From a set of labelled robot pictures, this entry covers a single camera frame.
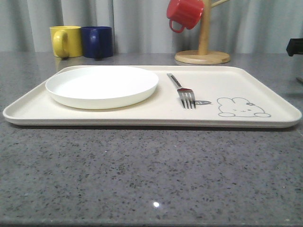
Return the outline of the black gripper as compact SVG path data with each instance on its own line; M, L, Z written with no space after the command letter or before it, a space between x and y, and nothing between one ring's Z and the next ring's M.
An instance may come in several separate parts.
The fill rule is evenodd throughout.
M291 38L286 48L288 56L303 54L303 38Z

